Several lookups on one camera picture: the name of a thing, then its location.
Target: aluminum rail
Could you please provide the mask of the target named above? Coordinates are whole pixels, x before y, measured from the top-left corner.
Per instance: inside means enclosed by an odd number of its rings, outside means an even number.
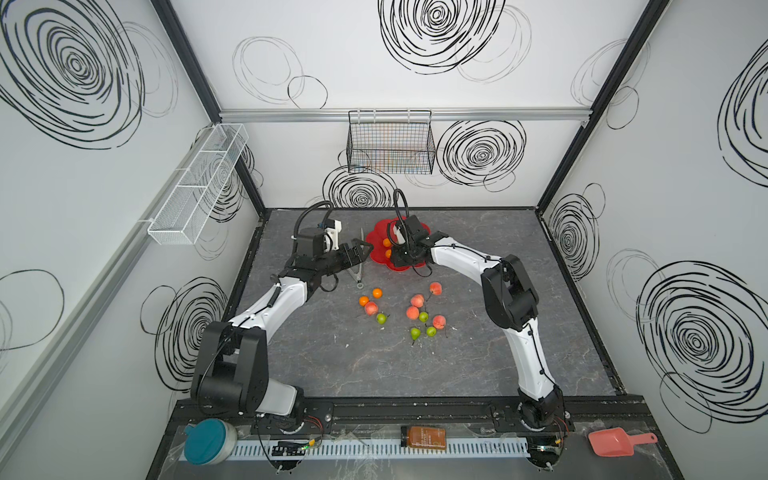
[[[575,120],[589,121],[592,110],[588,107],[560,108],[256,108],[222,110],[224,123],[248,124],[263,122],[347,122],[360,111],[376,121],[414,121],[424,111],[432,112],[432,121],[466,120]]]

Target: metal tongs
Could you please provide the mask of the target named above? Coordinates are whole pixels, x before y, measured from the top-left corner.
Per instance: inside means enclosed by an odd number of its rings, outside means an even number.
[[[366,238],[365,233],[363,233],[362,228],[360,229],[360,239],[364,240]],[[366,286],[362,284],[362,264],[365,262],[362,262],[357,267],[357,273],[353,272],[351,268],[346,269],[347,273],[357,282],[357,289],[362,290]]]

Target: black wire basket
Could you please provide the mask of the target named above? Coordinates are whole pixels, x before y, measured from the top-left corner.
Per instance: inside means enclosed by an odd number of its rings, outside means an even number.
[[[435,138],[429,110],[352,110],[346,139],[351,174],[373,169],[387,174],[432,173]]]

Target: gray marble tabletop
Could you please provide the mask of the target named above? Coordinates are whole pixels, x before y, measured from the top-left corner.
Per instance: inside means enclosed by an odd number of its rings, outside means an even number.
[[[545,235],[531,210],[417,210],[419,219],[457,241],[482,252],[519,257],[538,290],[539,328],[549,368],[566,396],[613,395],[614,390],[592,344]],[[270,287],[291,251],[290,236],[300,212],[271,214],[253,262],[238,312]],[[310,214],[303,227],[321,215]],[[391,218],[380,210],[338,210],[341,241],[369,232],[378,220]],[[405,315],[415,293],[429,293],[438,281],[443,294],[430,299],[430,314],[447,319],[437,336],[426,335],[412,345],[409,329],[418,326]],[[482,291],[469,278],[434,266],[429,278],[412,270],[396,273],[367,261],[365,288],[358,290],[350,275],[339,275],[332,293],[319,291],[297,309],[269,344],[270,377],[304,388],[307,396],[513,396],[518,374],[503,332],[488,318]],[[330,288],[333,279],[325,279]],[[384,326],[358,305],[361,294],[374,288],[389,319]]]

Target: blue lid container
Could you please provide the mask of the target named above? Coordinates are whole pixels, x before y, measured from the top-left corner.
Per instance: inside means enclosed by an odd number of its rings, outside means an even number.
[[[218,463],[232,453],[237,443],[235,428],[219,419],[205,419],[184,429],[184,457],[193,465]]]

